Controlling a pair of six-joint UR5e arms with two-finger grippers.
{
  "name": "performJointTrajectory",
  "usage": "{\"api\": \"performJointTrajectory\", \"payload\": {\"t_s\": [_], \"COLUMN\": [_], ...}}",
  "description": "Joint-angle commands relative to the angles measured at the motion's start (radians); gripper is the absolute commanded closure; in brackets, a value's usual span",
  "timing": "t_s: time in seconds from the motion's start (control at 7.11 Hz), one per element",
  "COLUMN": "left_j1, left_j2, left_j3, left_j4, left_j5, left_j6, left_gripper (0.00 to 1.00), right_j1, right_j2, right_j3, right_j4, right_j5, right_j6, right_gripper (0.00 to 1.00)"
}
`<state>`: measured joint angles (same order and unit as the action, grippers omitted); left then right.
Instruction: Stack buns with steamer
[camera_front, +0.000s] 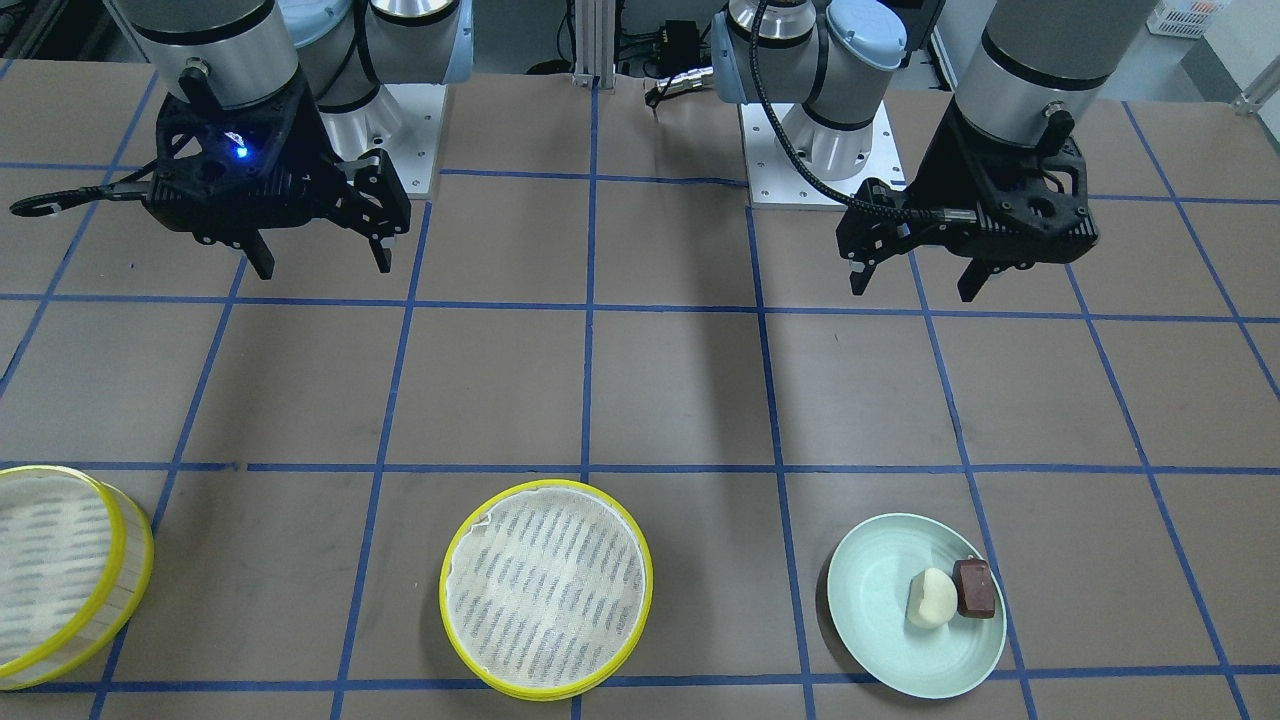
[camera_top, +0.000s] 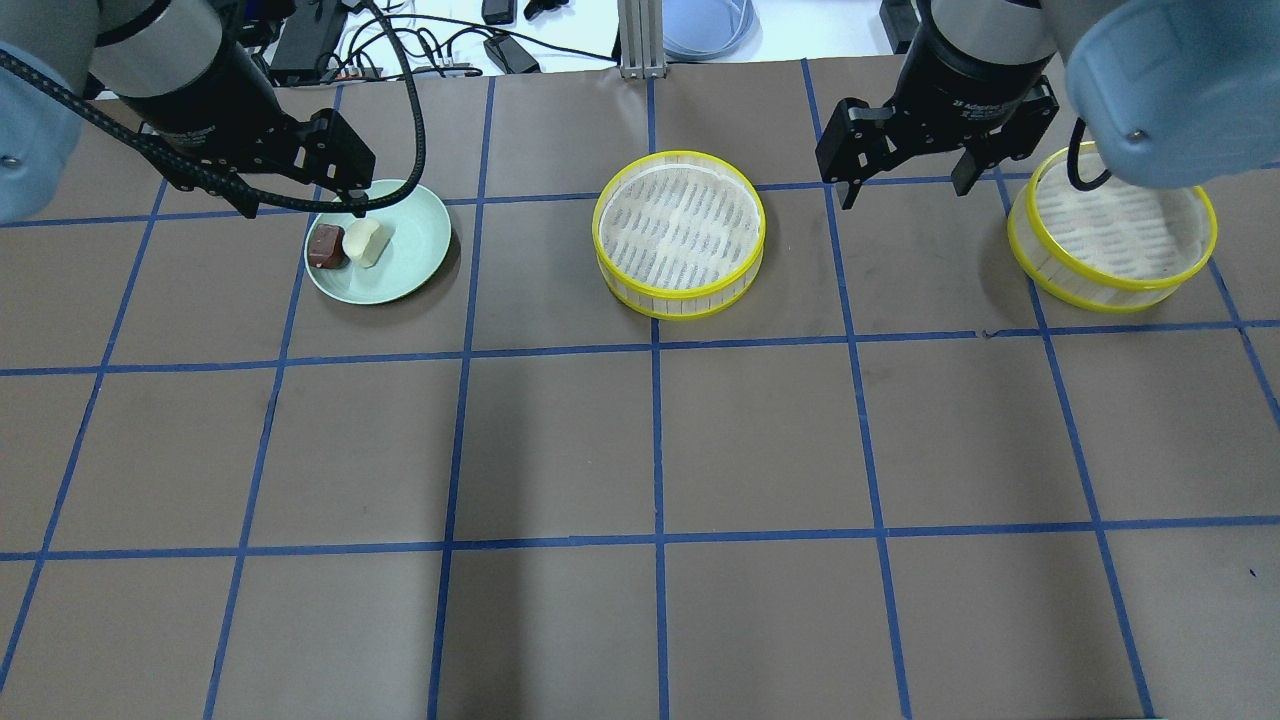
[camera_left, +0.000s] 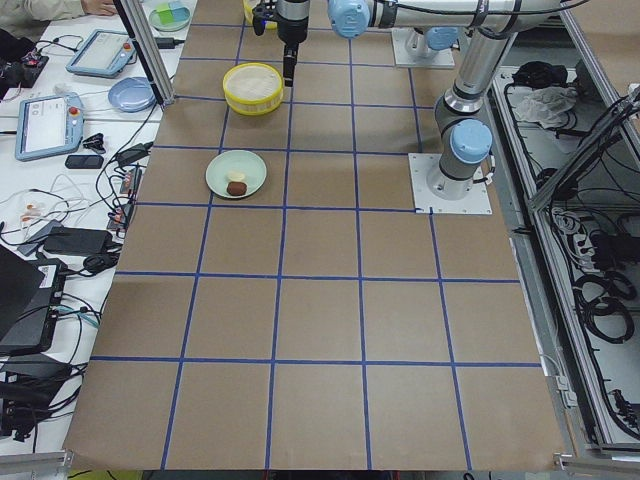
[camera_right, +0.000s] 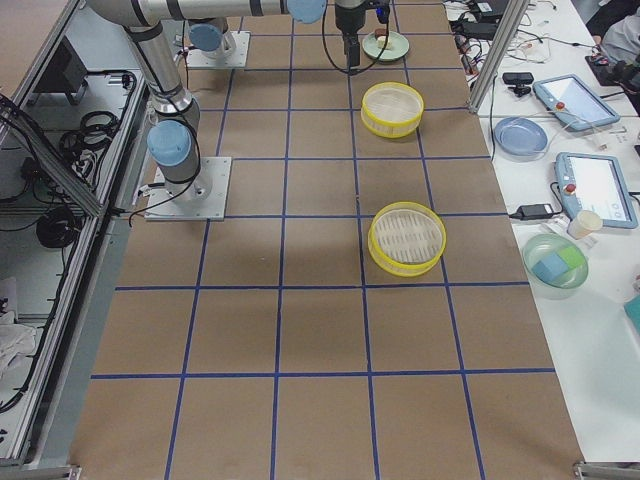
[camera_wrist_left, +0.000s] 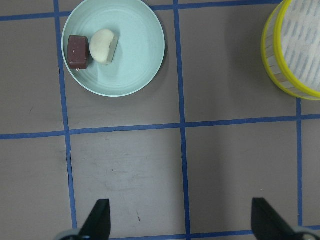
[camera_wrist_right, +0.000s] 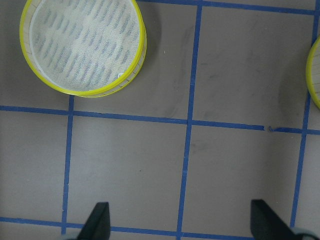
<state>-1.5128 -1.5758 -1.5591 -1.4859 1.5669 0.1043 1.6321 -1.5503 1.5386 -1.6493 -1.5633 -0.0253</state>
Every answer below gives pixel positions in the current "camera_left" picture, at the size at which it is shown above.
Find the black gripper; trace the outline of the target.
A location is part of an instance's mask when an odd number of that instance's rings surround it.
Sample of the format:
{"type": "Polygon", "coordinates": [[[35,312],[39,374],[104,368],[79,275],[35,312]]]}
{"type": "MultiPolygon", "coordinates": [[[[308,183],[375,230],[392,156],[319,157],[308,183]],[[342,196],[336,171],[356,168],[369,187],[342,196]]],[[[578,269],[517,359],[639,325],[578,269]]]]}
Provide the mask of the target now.
{"type": "Polygon", "coordinates": [[[282,77],[286,87],[294,84],[294,47],[303,43],[308,31],[308,1],[278,0],[276,15],[278,37],[284,42],[282,77]]]}

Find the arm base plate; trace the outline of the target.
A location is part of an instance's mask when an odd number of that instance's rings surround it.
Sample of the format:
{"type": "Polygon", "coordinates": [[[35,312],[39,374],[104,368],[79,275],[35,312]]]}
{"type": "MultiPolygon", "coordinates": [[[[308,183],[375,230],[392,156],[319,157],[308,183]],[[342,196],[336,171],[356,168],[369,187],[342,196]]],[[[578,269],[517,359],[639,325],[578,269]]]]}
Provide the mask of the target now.
{"type": "Polygon", "coordinates": [[[419,214],[491,215],[488,181],[478,167],[471,179],[452,180],[440,154],[408,155],[414,210],[419,214]]]}
{"type": "Polygon", "coordinates": [[[394,28],[395,64],[406,68],[453,69],[452,46],[457,40],[456,27],[394,28]]]}

